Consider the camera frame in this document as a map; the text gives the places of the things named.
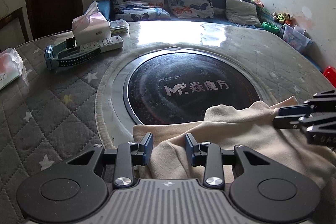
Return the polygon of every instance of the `sofa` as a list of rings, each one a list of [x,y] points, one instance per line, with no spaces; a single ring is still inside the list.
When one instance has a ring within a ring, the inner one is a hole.
[[[99,11],[109,21],[115,20],[112,3],[113,3],[112,0],[99,0],[98,1]],[[215,13],[214,18],[207,18],[207,19],[185,18],[185,19],[180,19],[180,18],[175,17],[173,14],[171,14],[172,20],[211,22],[211,23],[218,23],[218,24],[225,24],[225,25],[242,27],[241,25],[237,25],[237,24],[232,23],[232,22],[230,22],[226,19],[226,17],[225,17],[226,0],[212,0],[212,5],[214,7],[214,13]],[[166,7],[168,6],[168,1],[167,0],[165,0],[165,6]],[[269,22],[270,19],[271,19],[269,15],[261,12],[259,9],[257,9],[257,14],[258,14],[258,17],[261,20],[261,22]],[[276,23],[276,22],[273,22],[273,24],[281,29],[281,24]],[[244,27],[256,28],[255,26],[246,26],[246,25],[244,25]],[[280,31],[278,36],[282,38],[282,35],[283,35],[283,30]]]

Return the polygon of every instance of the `white pillow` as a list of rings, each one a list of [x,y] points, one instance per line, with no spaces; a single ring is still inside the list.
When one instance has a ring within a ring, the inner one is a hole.
[[[115,19],[127,22],[144,20],[169,20],[163,9],[164,0],[112,0]]]
[[[226,0],[225,15],[229,22],[261,27],[255,5],[247,1]]]
[[[212,0],[168,0],[169,9],[178,18],[213,18]]]

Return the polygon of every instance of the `round table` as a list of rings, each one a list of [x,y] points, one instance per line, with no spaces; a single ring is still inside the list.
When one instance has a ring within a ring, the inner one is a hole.
[[[132,22],[129,32],[120,34],[122,49],[68,70],[48,71],[45,47],[72,36],[62,32],[16,48],[26,71],[0,91],[0,208],[6,210],[0,222],[22,220],[15,193],[27,176],[101,140],[111,148],[132,139],[133,120],[116,109],[123,83],[115,80],[126,78],[123,68],[142,55],[183,49],[223,57],[253,76],[268,104],[292,95],[302,103],[332,88],[301,54],[264,30],[188,21]]]

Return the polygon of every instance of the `green bowl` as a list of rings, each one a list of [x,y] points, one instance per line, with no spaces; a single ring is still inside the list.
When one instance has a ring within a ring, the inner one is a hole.
[[[274,26],[274,25],[272,25],[272,24],[270,24],[270,23],[267,23],[267,22],[264,22],[264,23],[262,24],[262,27],[263,27],[266,31],[269,31],[269,32],[274,33],[274,34],[277,34],[277,33],[280,31],[280,29],[279,29],[278,27],[276,27],[276,26]]]

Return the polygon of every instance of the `red stool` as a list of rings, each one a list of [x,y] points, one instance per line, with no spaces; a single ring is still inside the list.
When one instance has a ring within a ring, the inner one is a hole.
[[[336,69],[334,67],[328,67],[325,69],[323,75],[329,80],[330,83],[336,88]]]

